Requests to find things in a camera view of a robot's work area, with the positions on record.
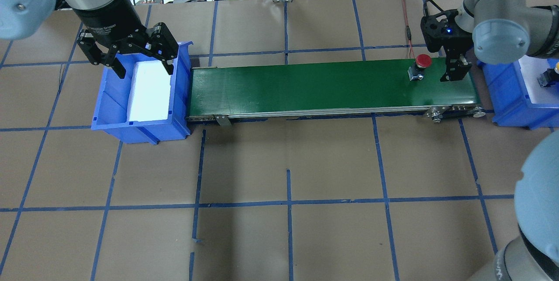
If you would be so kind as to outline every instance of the white foam block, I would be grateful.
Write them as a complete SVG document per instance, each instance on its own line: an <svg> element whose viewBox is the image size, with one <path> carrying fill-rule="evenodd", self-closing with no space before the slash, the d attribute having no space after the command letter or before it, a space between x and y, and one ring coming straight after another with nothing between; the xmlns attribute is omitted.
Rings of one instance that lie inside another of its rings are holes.
<svg viewBox="0 0 559 281"><path fill-rule="evenodd" d="M521 65L521 73L530 101L535 104L559 104L559 88L557 86L542 88L538 83L538 76L549 68L547 60L523 56L518 63Z"/></svg>
<svg viewBox="0 0 559 281"><path fill-rule="evenodd" d="M166 120L169 112L171 76L159 61L137 62L128 97L128 122Z"/></svg>

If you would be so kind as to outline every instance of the blue tape line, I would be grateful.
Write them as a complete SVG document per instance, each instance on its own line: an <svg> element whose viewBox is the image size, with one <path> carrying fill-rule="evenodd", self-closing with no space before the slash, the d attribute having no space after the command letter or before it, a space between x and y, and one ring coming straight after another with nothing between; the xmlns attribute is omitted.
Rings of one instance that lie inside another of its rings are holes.
<svg viewBox="0 0 559 281"><path fill-rule="evenodd" d="M193 203L179 204L140 204L136 206L110 206L109 210L152 210L152 209L190 209L195 208Z"/></svg>
<svg viewBox="0 0 559 281"><path fill-rule="evenodd" d="M46 127L0 128L0 132L28 132L30 130L46 130Z"/></svg>
<svg viewBox="0 0 559 281"><path fill-rule="evenodd" d="M92 211L104 210L104 206L74 206L74 207L27 207L22 211L24 212L37 212L37 211Z"/></svg>
<svg viewBox="0 0 559 281"><path fill-rule="evenodd" d="M265 202L241 202L241 203L201 203L200 208L238 208L238 207L262 207L281 206L288 204L287 201L265 201Z"/></svg>
<svg viewBox="0 0 559 281"><path fill-rule="evenodd" d="M283 33L284 33L284 50L285 50L285 64L288 65L289 64L289 36L287 33L287 2L283 3Z"/></svg>
<svg viewBox="0 0 559 281"><path fill-rule="evenodd" d="M489 213L487 212L487 206L485 205L485 200L483 198L483 191L481 190L481 185L477 182L478 175L476 166L473 162L473 156L471 148L469 147L468 136L464 128L464 123L461 118L458 120L460 125L460 131L462 132L462 139L464 140L464 145L466 146L466 152L468 154L469 165L472 169L473 179L477 187L477 194L479 195L481 202L481 209L483 210L483 217L485 218L485 224L487 225L487 232L489 233L489 239L491 240L491 246L493 247L493 252L497 253L497 243L495 243L495 236L493 235L493 228L491 227L491 220L489 219Z"/></svg>
<svg viewBox="0 0 559 281"><path fill-rule="evenodd" d="M447 201L474 201L480 199L479 196L443 196L443 197L409 197L409 198L389 198L390 202L447 202Z"/></svg>
<svg viewBox="0 0 559 281"><path fill-rule="evenodd" d="M213 19L213 22L211 24L210 55L208 56L210 59L208 60L208 67L211 66L211 64L213 63L213 60L214 60L214 41L215 41L215 25L216 25L216 21L217 21L217 3L218 3L218 1L215 1L214 19Z"/></svg>
<svg viewBox="0 0 559 281"><path fill-rule="evenodd" d="M206 146L206 130L202 131L202 142L200 145L200 161L198 162L198 180L196 183L196 202L194 207L194 220L192 221L192 239L197 239L198 234L198 212L200 210L200 190L202 189L202 170L204 169L204 147Z"/></svg>
<svg viewBox="0 0 559 281"><path fill-rule="evenodd" d="M267 55L267 54L279 54L279 53L283 53L283 51L261 51L261 52L214 54L214 58L218 56Z"/></svg>
<svg viewBox="0 0 559 281"><path fill-rule="evenodd" d="M384 198L361 198L361 199L316 199L292 201L291 204L342 204L342 203L383 203Z"/></svg>
<svg viewBox="0 0 559 281"><path fill-rule="evenodd" d="M4 53L4 56L2 57L2 62L0 62L0 69L2 68L2 66L4 66L4 62L6 62L6 58L8 57L8 52L10 52L10 49L12 48L12 44L14 44L13 40L11 40L8 43L8 47L6 48L6 52Z"/></svg>
<svg viewBox="0 0 559 281"><path fill-rule="evenodd" d="M112 176L116 175L118 171L118 163L120 162L120 153L122 152L122 141L118 143L118 150L116 151L116 159L114 160L114 168L112 168Z"/></svg>
<svg viewBox="0 0 559 281"><path fill-rule="evenodd" d="M145 16L145 25L146 27L149 24L149 17L152 15L152 5L148 5L148 14Z"/></svg>
<svg viewBox="0 0 559 281"><path fill-rule="evenodd" d="M363 44L363 33L361 31L361 22L359 21L359 11L357 11L357 3L355 0L353 2L353 11L355 12L355 21L357 21L357 32L359 33L359 44L361 45L361 58L366 61L365 58L365 45Z"/></svg>
<svg viewBox="0 0 559 281"><path fill-rule="evenodd" d="M55 126L55 127L47 127L46 130L89 130L91 125L82 125L82 126Z"/></svg>
<svg viewBox="0 0 559 281"><path fill-rule="evenodd" d="M514 199L514 195L484 195L483 199Z"/></svg>
<svg viewBox="0 0 559 281"><path fill-rule="evenodd" d="M427 47L426 44L417 44L411 45L412 47ZM391 46L365 46L365 50L377 50L379 48L399 48L399 47L407 47L409 48L410 45L391 45Z"/></svg>
<svg viewBox="0 0 559 281"><path fill-rule="evenodd" d="M76 50L76 40L78 39L79 32L82 29L82 26L83 26L83 23L80 23L80 25L78 27L78 32L76 33L76 38L74 39L74 45L72 45L72 51L70 51L70 57L68 58L68 61L67 61L68 64L66 64L66 68L64 69L64 74L62 75L62 80L61 80L60 86L59 86L60 90L58 90L58 92L56 93L56 98L54 99L54 103L52 105L50 115L48 116L48 122L46 124L47 129L50 126L50 122L52 122L52 116L54 115L54 110L56 109L56 104L58 102L58 98L60 98L60 92L61 92L61 89L62 89L62 85L64 84L64 78L66 78L66 74L68 73L69 62L72 60L72 56L74 55L74 51ZM14 241L14 235L16 234L17 225L20 222L20 216L21 216L21 213L23 212L25 201L28 197L29 188L31 187L31 182L32 182L33 177L35 175L35 170L37 168L38 160L41 156L42 148L45 145L47 132L48 132L48 130L45 130L44 133L42 134L41 143L39 144L37 154L35 156L35 161L33 162L33 167L31 168L31 172L29 174L28 182L25 186L24 195L21 198L20 207L18 208L18 211L17 211L17 214L16 214L16 219L14 220L14 225L12 226L12 231L10 232L10 237L8 238L8 243L6 244L6 249L4 249L4 255L2 256L2 261L0 262L0 275L2 274L2 271L4 270L4 265L6 264L6 259L8 258L8 253L10 251L10 247L12 245L12 242Z"/></svg>
<svg viewBox="0 0 559 281"><path fill-rule="evenodd" d="M389 45L389 46L364 46L361 47L339 47L339 48L310 48L304 50L283 50L283 51L262 51L262 52L237 52L237 53L221 53L213 54L212 57L224 57L224 56L244 56L244 55L269 55L269 54L279 54L279 53L315 53L315 52L334 52L334 51L355 51L355 50L376 50L381 48L407 48L409 45ZM413 45L413 47L427 47L425 44ZM190 55L191 58L209 58L210 54L193 54ZM44 66L44 65L62 65L62 64L89 64L89 61L75 61L75 62L43 62L43 63L23 63L23 64L7 64L4 67L16 67L16 66Z"/></svg>
<svg viewBox="0 0 559 281"><path fill-rule="evenodd" d="M108 194L107 194L107 202L105 203L104 212L103 212L103 220L101 221L101 228L99 230L99 239L97 240L97 247L95 249L95 257L93 258L93 267L91 269L90 281L95 280L95 274L97 273L97 263L99 261L99 253L101 252L101 245L103 244L104 228L105 228L106 223L107 223L107 216L108 216L108 210L109 210L109 206L110 206L110 198L112 197L113 187L114 187L114 177L112 177L110 179L110 186L108 188Z"/></svg>
<svg viewBox="0 0 559 281"><path fill-rule="evenodd" d="M291 170L287 169L287 245L289 255L289 281L293 281L293 219L291 216Z"/></svg>
<svg viewBox="0 0 559 281"><path fill-rule="evenodd" d="M356 51L364 47L335 47L335 48L309 48L306 50L289 50L288 53L315 53L315 52L334 52L334 51Z"/></svg>
<svg viewBox="0 0 559 281"><path fill-rule="evenodd" d="M30 130L85 130L91 126L57 126L57 127L22 127L22 128L0 128L0 132L27 132Z"/></svg>
<svg viewBox="0 0 559 281"><path fill-rule="evenodd" d="M6 68L16 68L21 66L46 66L46 65L63 65L68 62L42 62L42 63L20 63L20 64L5 64Z"/></svg>
<svg viewBox="0 0 559 281"><path fill-rule="evenodd" d="M389 198L391 203L399 202L438 202L438 201L471 201L480 199L479 196L448 196L448 197L397 197ZM513 194L508 195L484 195L485 200L514 199ZM121 205L110 206L109 210L149 210L149 209L190 209L196 208L237 208L237 207L262 207L262 206L286 206L288 204L350 204L350 203L384 203L384 198L359 198L359 199L309 199L292 201L263 201L263 202L240 202L240 203L183 203L183 204L145 204L145 205ZM72 207L24 207L22 212L41 211L92 211L104 210L104 206L72 206ZM0 212L16 212L18 208L0 208Z"/></svg>
<svg viewBox="0 0 559 281"><path fill-rule="evenodd" d="M379 171L381 174L381 184L383 185L383 199L385 202L385 213L386 213L386 226L388 228L388 238L390 241L390 252L392 254L392 266L394 269L394 278L396 281L400 281L400 273L398 272L398 261L396 257L396 246L394 244L394 233L392 229L392 219L390 217L390 200L388 197L388 190L386 188L386 178L383 165L383 154L381 152L381 144L379 140L379 130L377 128L376 115L371 116L373 120L373 133L375 135L375 146L377 148L377 157L379 160Z"/></svg>
<svg viewBox="0 0 559 281"><path fill-rule="evenodd" d="M194 252L190 253L190 263L188 265L188 281L192 281L194 276Z"/></svg>

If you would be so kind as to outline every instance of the blue tape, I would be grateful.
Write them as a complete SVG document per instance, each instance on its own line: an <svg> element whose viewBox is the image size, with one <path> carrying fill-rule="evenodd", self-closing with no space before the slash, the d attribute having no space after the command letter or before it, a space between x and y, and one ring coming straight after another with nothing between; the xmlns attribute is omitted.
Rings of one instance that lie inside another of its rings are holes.
<svg viewBox="0 0 559 281"><path fill-rule="evenodd" d="M23 212L36 212L36 211L92 211L104 210L104 206L74 206L74 207L27 207Z"/></svg>
<svg viewBox="0 0 559 281"><path fill-rule="evenodd" d="M214 18L211 24L211 39L210 39L210 55L208 60L208 67L212 65L214 60L214 41L215 41L215 25L217 21L217 5L218 1L215 1L214 4Z"/></svg>
<svg viewBox="0 0 559 281"><path fill-rule="evenodd" d="M335 51L357 51L363 50L362 47L335 47L335 48L310 48L307 50L289 50L288 53L315 53L315 52L335 52Z"/></svg>
<svg viewBox="0 0 559 281"><path fill-rule="evenodd" d="M399 202L439 202L439 201L471 201L480 199L479 196L448 196L448 197L397 197L389 198L391 203ZM485 200L514 199L514 195L484 195ZM183 204L146 204L146 205L121 205L110 206L109 210L149 210L149 209L194 209L199 208L238 208L238 207L263 207L286 206L305 204L351 204L351 203L384 203L384 198L359 198L359 199L309 199L291 201L262 201L239 203L183 203ZM92 211L104 210L104 206L72 206L72 207L24 207L22 212L50 212L50 211ZM16 212L18 208L0 208L0 212Z"/></svg>
<svg viewBox="0 0 559 281"><path fill-rule="evenodd" d="M194 252L190 253L190 263L188 265L188 281L194 277Z"/></svg>
<svg viewBox="0 0 559 281"><path fill-rule="evenodd" d="M514 195L483 195L483 199L514 199Z"/></svg>
<svg viewBox="0 0 559 281"><path fill-rule="evenodd" d="M95 249L95 257L93 258L93 267L91 269L90 281L95 280L95 274L97 273L97 263L99 261L99 253L101 252L101 245L103 244L104 228L107 223L107 216L110 207L110 198L112 197L113 187L114 187L114 177L110 178L110 186L108 188L107 201L104 207L103 220L101 221L101 228L99 230L99 239L97 239L97 247Z"/></svg>
<svg viewBox="0 0 559 281"><path fill-rule="evenodd" d="M485 224L487 225L487 232L489 233L489 239L491 240L491 246L493 247L493 252L497 253L497 243L495 242L495 236L493 235L493 227L491 226L491 220L489 219L489 213L487 212L487 206L485 205L485 199L483 197L483 191L481 190L481 185L477 182L478 175L476 166L473 162L473 156L471 148L469 147L468 136L464 128L464 123L461 118L458 120L460 125L460 131L462 132L462 139L464 140L464 145L466 146L466 152L468 154L469 165L472 169L473 179L477 187L477 194L479 195L481 202L481 209L483 210L483 217L485 218Z"/></svg>
<svg viewBox="0 0 559 281"><path fill-rule="evenodd" d="M412 47L427 47L426 44L418 44L418 45L411 45ZM399 47L407 47L409 48L409 45L391 45L391 46L365 46L365 50L376 50L379 48L399 48Z"/></svg>
<svg viewBox="0 0 559 281"><path fill-rule="evenodd" d="M265 202L241 202L241 203L201 203L200 208L238 208L238 207L262 207L281 206L288 204L287 201L265 201Z"/></svg>
<svg viewBox="0 0 559 281"><path fill-rule="evenodd" d="M268 55L268 54L279 54L279 53L283 53L283 51L261 51L261 52L214 54L214 58L218 56Z"/></svg>
<svg viewBox="0 0 559 281"><path fill-rule="evenodd" d="M0 132L28 132L30 130L46 130L46 127L0 128Z"/></svg>
<svg viewBox="0 0 559 281"><path fill-rule="evenodd" d="M289 281L293 281L293 219L291 216L291 170L287 169L287 245L289 255Z"/></svg>
<svg viewBox="0 0 559 281"><path fill-rule="evenodd" d="M361 58L366 61L365 58L365 45L363 44L363 33L361 31L361 22L359 21L359 11L357 11L357 3L355 0L351 0L353 3L353 11L355 12L355 21L357 21L357 32L359 32L359 44L361 45Z"/></svg>
<svg viewBox="0 0 559 281"><path fill-rule="evenodd" d="M120 153L122 152L122 141L118 143L118 150L116 151L116 159L114 160L114 167L112 168L112 176L116 175L118 171L118 163L120 162Z"/></svg>
<svg viewBox="0 0 559 281"><path fill-rule="evenodd" d="M202 189L202 170L204 168L204 147L206 146L206 130L202 131L202 142L200 145L200 161L198 162L198 180L196 183L196 202L194 207L194 220L192 221L192 239L197 239L198 234L198 212L200 211L200 190Z"/></svg>
<svg viewBox="0 0 559 281"><path fill-rule="evenodd" d="M148 5L148 14L145 16L145 26L149 24L149 17L152 15L152 5Z"/></svg>
<svg viewBox="0 0 559 281"><path fill-rule="evenodd" d="M288 55L289 55L289 36L287 33L287 2L283 3L283 34L284 34L284 42L285 44L284 46L284 50L285 50L285 64L288 65L289 64L289 59L288 59Z"/></svg>
<svg viewBox="0 0 559 281"><path fill-rule="evenodd" d="M479 196L443 196L443 197L410 197L410 198L389 198L390 202L447 202L447 201L474 201L480 199Z"/></svg>
<svg viewBox="0 0 559 281"><path fill-rule="evenodd" d="M383 186L383 199L385 203L385 214L386 214L386 226L388 228L388 238L390 241L390 253L392 254L392 266L394 269L394 278L396 281L400 281L400 273L398 271L398 261L396 257L396 246L394 244L394 233L392 229L392 219L390 217L390 200L388 197L388 190L386 188L386 178L383 165L383 154L381 152L381 144L379 140L379 130L377 128L376 115L371 116L373 120L373 134L375 135L375 146L377 148L377 157L379 160L379 171L381 174L381 184Z"/></svg>
<svg viewBox="0 0 559 281"><path fill-rule="evenodd" d="M19 64L5 64L6 68L16 68L21 66L46 66L46 65L64 65L68 62L43 62L43 63L19 63Z"/></svg>
<svg viewBox="0 0 559 281"><path fill-rule="evenodd" d="M0 132L27 132L31 130L85 130L91 126L57 126L57 127L21 127L21 128L0 128Z"/></svg>
<svg viewBox="0 0 559 281"><path fill-rule="evenodd" d="M46 130L89 130L91 125L46 127Z"/></svg>
<svg viewBox="0 0 559 281"><path fill-rule="evenodd" d="M10 49L12 48L12 44L14 44L13 40L11 40L8 43L8 47L6 48L6 52L4 52L4 56L2 57L2 61L0 62L0 69L2 68L2 66L4 66L4 63L6 62L6 58L8 57L8 52L10 52Z"/></svg>
<svg viewBox="0 0 559 281"><path fill-rule="evenodd" d="M193 203L178 204L140 204L135 206L110 206L110 210L152 210L152 209L190 209L195 208Z"/></svg>

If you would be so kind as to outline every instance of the red emergency stop button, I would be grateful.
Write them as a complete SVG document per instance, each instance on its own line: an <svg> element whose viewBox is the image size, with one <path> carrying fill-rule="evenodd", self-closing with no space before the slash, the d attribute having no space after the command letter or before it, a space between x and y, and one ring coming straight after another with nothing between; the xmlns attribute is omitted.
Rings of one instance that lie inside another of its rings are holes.
<svg viewBox="0 0 559 281"><path fill-rule="evenodd" d="M433 64L433 60L427 54L420 54L415 58L415 64L417 64L418 68L428 68Z"/></svg>

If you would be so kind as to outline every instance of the green conveyor belt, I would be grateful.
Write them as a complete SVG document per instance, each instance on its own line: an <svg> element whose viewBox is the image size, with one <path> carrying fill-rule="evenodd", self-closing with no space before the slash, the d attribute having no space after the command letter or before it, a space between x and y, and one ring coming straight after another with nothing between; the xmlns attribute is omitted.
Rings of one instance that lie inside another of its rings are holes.
<svg viewBox="0 0 559 281"><path fill-rule="evenodd" d="M480 100L469 74L440 82L445 59L434 58L419 82L413 60L194 69L189 118L344 114L425 110Z"/></svg>

